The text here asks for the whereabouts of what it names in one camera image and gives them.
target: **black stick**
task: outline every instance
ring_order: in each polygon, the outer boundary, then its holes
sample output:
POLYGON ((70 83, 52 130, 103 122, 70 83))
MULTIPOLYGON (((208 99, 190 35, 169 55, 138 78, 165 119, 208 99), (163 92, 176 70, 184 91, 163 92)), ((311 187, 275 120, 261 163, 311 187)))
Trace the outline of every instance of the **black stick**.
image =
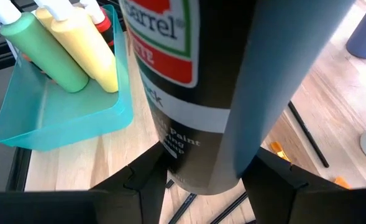
POLYGON ((244 192, 237 200, 230 204, 222 213, 216 217, 210 224, 217 224, 223 220, 228 214, 230 214, 236 207, 238 207, 247 198, 246 192, 244 192))
POLYGON ((172 186, 173 186, 173 184, 175 184, 175 183, 174 183, 174 181, 169 180, 169 181, 166 183, 166 186, 165 186, 165 187, 166 187, 167 189, 169 189, 170 187, 172 187, 172 186))
POLYGON ((289 106, 289 109, 292 111, 293 116, 295 116, 297 122, 299 122, 299 125, 300 125, 301 129, 303 130, 304 134, 307 136, 309 142, 313 146, 313 148, 315 150, 315 153, 318 155, 318 157, 321 160, 322 164, 324 165, 324 167, 328 168, 329 164, 327 163, 327 160, 325 159, 324 155, 322 154, 321 150, 319 149, 319 147, 318 147, 317 143, 315 142, 313 136, 308 131, 303 119, 301 119, 301 116, 300 116, 299 112, 297 112, 297 110, 296 110, 295 106, 293 105, 292 101, 289 102, 288 106, 289 106))
POLYGON ((196 198, 196 194, 190 194, 181 207, 177 210, 175 215, 170 220, 169 224, 175 224, 179 220, 179 218, 184 214, 185 210, 193 203, 194 199, 196 198))

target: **blue plastic tray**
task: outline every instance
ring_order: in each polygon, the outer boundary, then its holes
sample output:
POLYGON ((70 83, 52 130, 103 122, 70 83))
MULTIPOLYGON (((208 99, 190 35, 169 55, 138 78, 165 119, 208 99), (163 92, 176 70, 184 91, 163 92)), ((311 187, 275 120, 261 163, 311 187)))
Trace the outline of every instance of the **blue plastic tray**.
POLYGON ((130 124, 133 110, 124 34, 114 8, 104 8, 114 26, 119 91, 106 93, 90 80, 80 92, 67 93, 18 57, 0 111, 0 143, 48 151, 130 124))

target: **wooden surface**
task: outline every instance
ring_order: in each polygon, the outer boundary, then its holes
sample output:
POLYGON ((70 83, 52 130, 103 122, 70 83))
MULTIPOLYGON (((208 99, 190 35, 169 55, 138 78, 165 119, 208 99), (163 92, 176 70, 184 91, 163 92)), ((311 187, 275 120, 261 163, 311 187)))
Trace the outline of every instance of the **wooden surface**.
MULTIPOLYGON (((359 146, 359 136, 366 130, 366 60, 348 54, 344 44, 365 11, 365 0, 353 6, 292 99, 330 168, 323 167, 290 110, 282 113, 262 145, 267 148, 278 141, 292 163, 325 179, 342 176, 355 188, 366 187, 366 156, 359 146)), ((157 142, 131 50, 129 73, 134 96, 132 124, 50 152, 32 152, 27 191, 88 189, 157 142)), ((209 223, 243 191, 240 183, 223 194, 198 196, 179 223, 209 223)), ((177 185, 166 190, 160 223, 171 219, 188 194, 177 185)), ((222 223, 253 219, 246 200, 222 223)))

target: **white bottle cap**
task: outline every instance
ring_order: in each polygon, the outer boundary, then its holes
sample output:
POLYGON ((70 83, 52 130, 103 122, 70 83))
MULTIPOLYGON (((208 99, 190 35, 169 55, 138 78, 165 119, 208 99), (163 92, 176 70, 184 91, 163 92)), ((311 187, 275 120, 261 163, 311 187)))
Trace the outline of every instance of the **white bottle cap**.
POLYGON ((85 11, 89 14, 94 24, 99 24, 106 19, 106 16, 98 5, 97 7, 93 5, 86 6, 85 11))
POLYGON ((80 0, 80 3, 85 7, 94 24, 99 24, 106 19, 96 0, 80 0))
POLYGON ((12 24, 19 20, 21 12, 9 0, 0 0, 0 23, 12 24))
POLYGON ((69 19, 74 7, 68 0, 51 0, 43 2, 43 6, 51 13, 56 21, 65 21, 69 19))
POLYGON ((97 0, 80 0, 80 4, 82 4, 83 7, 90 6, 90 5, 98 5, 97 0))
POLYGON ((45 3, 47 2, 48 0, 34 0, 34 2, 38 5, 38 7, 40 8, 44 8, 45 7, 45 3))

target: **orange object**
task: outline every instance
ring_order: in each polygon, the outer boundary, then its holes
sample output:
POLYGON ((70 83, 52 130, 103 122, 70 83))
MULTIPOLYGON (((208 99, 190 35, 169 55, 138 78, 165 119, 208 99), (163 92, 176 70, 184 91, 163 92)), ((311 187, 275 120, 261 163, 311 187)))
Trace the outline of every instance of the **orange object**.
POLYGON ((350 185, 344 180, 343 177, 336 177, 334 183, 341 187, 344 187, 345 189, 350 189, 350 185))
POLYGON ((270 144, 271 145, 271 149, 272 151, 279 157, 281 157, 282 159, 290 162, 290 159, 288 158, 288 156, 285 154, 285 152, 283 151, 283 148, 281 146, 281 144, 279 142, 273 142, 270 144))

